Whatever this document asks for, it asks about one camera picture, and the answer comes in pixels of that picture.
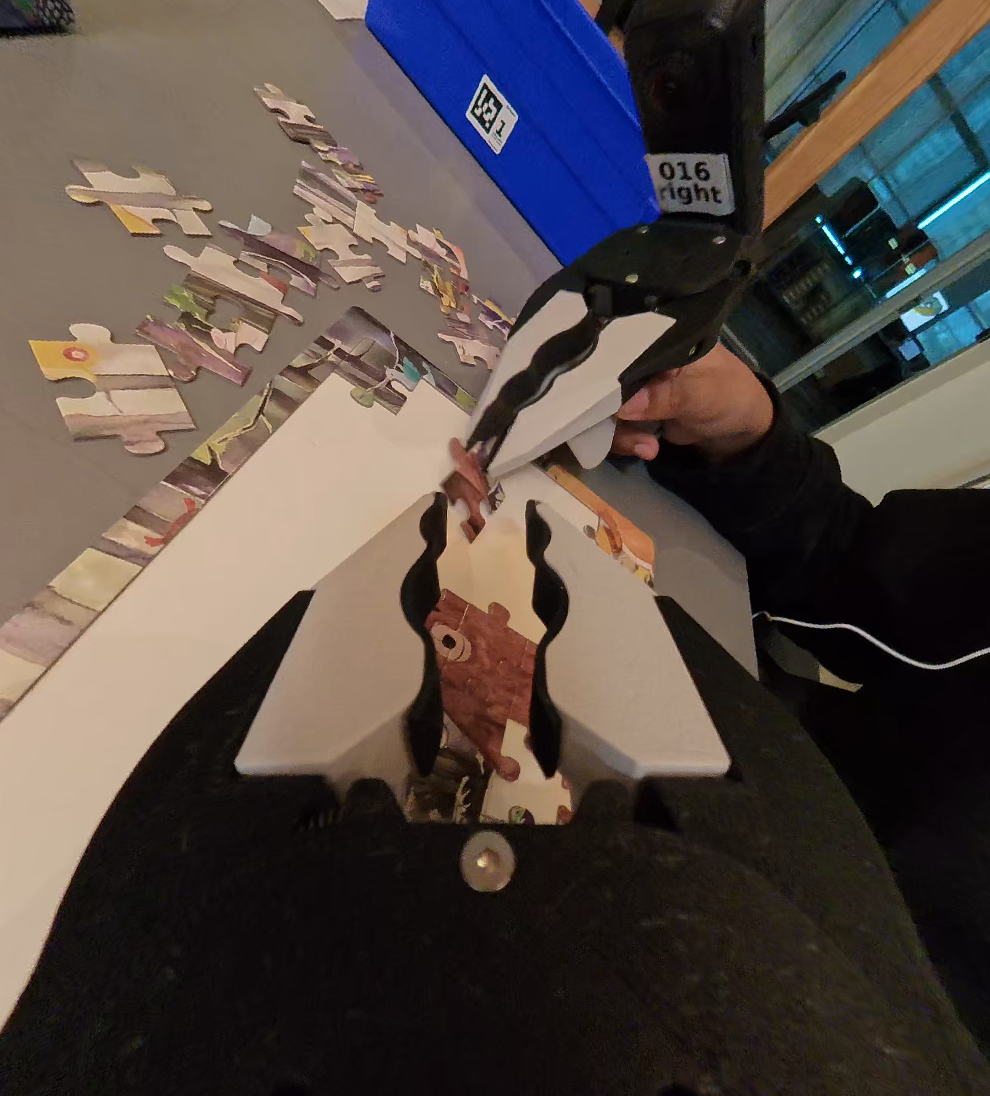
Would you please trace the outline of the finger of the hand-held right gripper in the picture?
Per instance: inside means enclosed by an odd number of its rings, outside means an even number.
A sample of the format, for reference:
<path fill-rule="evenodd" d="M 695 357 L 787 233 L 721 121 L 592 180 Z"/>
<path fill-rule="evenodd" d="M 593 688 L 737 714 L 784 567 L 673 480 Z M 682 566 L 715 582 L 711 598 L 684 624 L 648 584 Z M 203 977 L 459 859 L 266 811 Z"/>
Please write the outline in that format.
<path fill-rule="evenodd" d="M 496 426 L 488 429 L 488 473 L 500 479 L 551 447 L 612 416 L 621 406 L 623 374 L 675 326 L 664 315 L 635 315 L 598 327 L 588 315 L 576 329 L 591 328 L 590 351 L 570 351 L 574 330 L 550 336 L 527 367 L 496 397 Z"/>
<path fill-rule="evenodd" d="M 498 452 L 517 418 L 591 354 L 591 310 L 581 293 L 557 292 L 507 341 L 477 406 L 470 452 Z"/>

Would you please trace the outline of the person's right forearm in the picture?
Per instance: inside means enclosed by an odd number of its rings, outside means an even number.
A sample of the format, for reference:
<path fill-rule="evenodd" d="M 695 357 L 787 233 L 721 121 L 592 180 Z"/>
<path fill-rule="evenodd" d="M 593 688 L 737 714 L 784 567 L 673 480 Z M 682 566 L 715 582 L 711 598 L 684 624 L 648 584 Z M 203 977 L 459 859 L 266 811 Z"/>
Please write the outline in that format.
<path fill-rule="evenodd" d="M 840 678 L 990 680 L 990 490 L 897 490 L 872 503 L 831 446 L 780 404 L 755 448 L 649 463 L 746 559 L 751 608 Z"/>

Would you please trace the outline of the blue bin with white label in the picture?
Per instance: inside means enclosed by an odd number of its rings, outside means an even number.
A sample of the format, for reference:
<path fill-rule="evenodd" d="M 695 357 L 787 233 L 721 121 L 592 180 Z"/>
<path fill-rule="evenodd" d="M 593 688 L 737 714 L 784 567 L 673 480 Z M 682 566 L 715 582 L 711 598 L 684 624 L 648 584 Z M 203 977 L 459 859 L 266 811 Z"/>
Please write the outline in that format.
<path fill-rule="evenodd" d="M 576 1 L 369 1 L 365 25 L 564 265 L 658 215 L 625 62 Z"/>

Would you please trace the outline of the lion jigsaw puzzle board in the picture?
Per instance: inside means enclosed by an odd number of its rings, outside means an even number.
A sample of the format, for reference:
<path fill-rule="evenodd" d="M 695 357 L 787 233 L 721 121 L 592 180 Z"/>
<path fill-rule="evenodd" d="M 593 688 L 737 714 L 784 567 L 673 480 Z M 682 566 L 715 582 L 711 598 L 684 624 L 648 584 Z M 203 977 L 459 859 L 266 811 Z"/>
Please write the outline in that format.
<path fill-rule="evenodd" d="M 448 473 L 468 416 L 325 383 L 0 723 L 0 1029 L 99 821 L 155 739 L 296 592 Z"/>

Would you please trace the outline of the reddish brown puzzle piece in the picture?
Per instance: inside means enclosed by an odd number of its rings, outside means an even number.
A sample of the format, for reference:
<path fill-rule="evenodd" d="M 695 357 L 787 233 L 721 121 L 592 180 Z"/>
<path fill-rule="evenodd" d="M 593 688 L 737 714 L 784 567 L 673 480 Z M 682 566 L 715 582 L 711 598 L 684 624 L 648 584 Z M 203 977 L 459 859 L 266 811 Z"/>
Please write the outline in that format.
<path fill-rule="evenodd" d="M 459 438 L 450 439 L 452 470 L 442 484 L 450 504 L 464 506 L 460 532 L 466 543 L 475 543 L 485 528 L 488 515 L 496 513 L 505 500 L 499 483 L 492 483 L 483 471 L 477 454 L 464 446 Z"/>

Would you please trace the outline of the dark teal spot puzzle piece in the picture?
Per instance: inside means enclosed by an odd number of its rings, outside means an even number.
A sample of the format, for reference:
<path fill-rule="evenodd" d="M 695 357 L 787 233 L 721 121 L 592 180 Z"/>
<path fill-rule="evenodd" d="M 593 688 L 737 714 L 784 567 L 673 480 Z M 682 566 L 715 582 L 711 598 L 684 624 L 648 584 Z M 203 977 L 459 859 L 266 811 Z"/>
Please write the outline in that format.
<path fill-rule="evenodd" d="M 400 344 L 389 336 L 379 341 L 362 336 L 353 349 L 341 350 L 339 370 L 351 383 L 351 400 L 366 409 L 376 406 L 392 416 L 400 413 L 421 374 Z"/>

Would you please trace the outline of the person's right hand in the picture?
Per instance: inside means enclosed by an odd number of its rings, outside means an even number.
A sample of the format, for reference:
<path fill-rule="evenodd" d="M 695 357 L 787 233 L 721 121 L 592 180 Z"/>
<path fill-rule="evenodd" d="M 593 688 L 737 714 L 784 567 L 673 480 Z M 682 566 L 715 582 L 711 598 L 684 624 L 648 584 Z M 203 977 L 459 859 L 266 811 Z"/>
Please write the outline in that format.
<path fill-rule="evenodd" d="M 721 345 L 686 366 L 656 375 L 615 416 L 608 455 L 653 460 L 662 444 L 720 463 L 753 449 L 775 421 L 766 386 Z"/>

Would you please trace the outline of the wooden beam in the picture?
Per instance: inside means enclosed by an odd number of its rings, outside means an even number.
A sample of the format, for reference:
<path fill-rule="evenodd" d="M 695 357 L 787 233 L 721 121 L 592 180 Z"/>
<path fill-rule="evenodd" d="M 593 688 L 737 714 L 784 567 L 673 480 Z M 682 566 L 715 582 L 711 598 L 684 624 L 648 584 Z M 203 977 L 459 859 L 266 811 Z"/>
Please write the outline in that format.
<path fill-rule="evenodd" d="M 990 1 L 932 1 L 769 167 L 763 228 L 790 207 L 990 23 Z"/>

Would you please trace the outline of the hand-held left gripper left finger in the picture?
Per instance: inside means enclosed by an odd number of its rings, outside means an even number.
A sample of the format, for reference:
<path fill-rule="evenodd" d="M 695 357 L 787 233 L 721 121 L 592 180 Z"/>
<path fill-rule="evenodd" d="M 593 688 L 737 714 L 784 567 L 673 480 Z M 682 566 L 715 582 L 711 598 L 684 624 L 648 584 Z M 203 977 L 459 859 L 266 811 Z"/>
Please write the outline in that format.
<path fill-rule="evenodd" d="M 249 728 L 244 776 L 410 781 L 444 733 L 428 617 L 441 596 L 448 499 L 429 493 L 329 572 Z"/>

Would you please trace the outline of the joined brown bear puzzle section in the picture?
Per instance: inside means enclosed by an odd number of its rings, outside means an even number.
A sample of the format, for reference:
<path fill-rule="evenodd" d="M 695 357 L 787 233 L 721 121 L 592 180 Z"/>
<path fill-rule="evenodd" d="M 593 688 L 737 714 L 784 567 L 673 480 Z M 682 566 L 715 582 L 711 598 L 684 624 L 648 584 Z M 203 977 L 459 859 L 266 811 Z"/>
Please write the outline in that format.
<path fill-rule="evenodd" d="M 530 726 L 537 646 L 510 625 L 500 603 L 476 606 L 443 589 L 426 617 L 441 681 L 442 706 L 486 767 L 515 783 L 521 767 L 504 753 L 507 723 Z"/>

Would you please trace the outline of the orange yellow puzzle piece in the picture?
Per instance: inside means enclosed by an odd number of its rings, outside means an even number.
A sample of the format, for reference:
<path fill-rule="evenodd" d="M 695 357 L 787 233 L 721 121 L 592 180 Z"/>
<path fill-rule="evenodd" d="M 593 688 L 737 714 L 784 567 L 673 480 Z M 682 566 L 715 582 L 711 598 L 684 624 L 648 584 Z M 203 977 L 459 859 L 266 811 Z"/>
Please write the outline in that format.
<path fill-rule="evenodd" d="M 584 533 L 625 571 L 655 586 L 655 541 L 645 530 L 607 505 L 598 509 Z"/>

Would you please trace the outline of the pile of puzzle pieces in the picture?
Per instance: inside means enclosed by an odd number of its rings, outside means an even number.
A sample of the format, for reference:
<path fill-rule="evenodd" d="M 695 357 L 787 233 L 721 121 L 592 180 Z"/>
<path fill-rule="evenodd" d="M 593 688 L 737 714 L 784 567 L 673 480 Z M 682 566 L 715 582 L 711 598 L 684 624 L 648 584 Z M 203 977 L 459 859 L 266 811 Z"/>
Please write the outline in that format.
<path fill-rule="evenodd" d="M 73 439 L 118 439 L 140 457 L 163 452 L 168 434 L 196 427 L 183 386 L 209 374 L 244 387 L 252 366 L 241 351 L 262 353 L 280 320 L 301 324 L 291 296 L 311 301 L 345 286 L 382 290 L 387 271 L 365 244 L 382 247 L 403 265 L 416 261 L 420 290 L 437 304 L 439 342 L 465 367 L 493 368 L 513 318 L 473 294 L 460 248 L 437 229 L 384 220 L 377 210 L 382 186 L 308 105 L 272 83 L 254 92 L 280 129 L 311 150 L 293 185 L 307 212 L 293 230 L 255 215 L 244 225 L 220 220 L 216 230 L 239 247 L 235 253 L 210 242 L 214 233 L 203 219 L 214 210 L 208 199 L 182 192 L 163 172 L 135 167 L 120 174 L 95 161 L 73 161 L 81 180 L 65 186 L 73 203 L 104 207 L 135 238 L 158 238 L 167 225 L 202 241 L 197 253 L 164 244 L 164 255 L 182 271 L 163 296 L 172 313 L 143 318 L 133 341 L 77 322 L 68 339 L 30 342 L 46 380 L 91 386 L 88 396 L 57 398 Z"/>

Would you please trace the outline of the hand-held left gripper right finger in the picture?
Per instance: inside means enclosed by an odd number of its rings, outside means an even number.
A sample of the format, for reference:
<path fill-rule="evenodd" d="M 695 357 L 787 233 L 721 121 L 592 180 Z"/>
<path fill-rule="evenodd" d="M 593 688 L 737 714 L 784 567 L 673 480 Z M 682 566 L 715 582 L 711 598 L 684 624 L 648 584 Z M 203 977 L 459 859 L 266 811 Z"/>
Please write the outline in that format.
<path fill-rule="evenodd" d="M 526 505 L 534 658 L 530 740 L 570 785 L 718 777 L 731 758 L 667 626 L 662 601 L 545 502 Z"/>

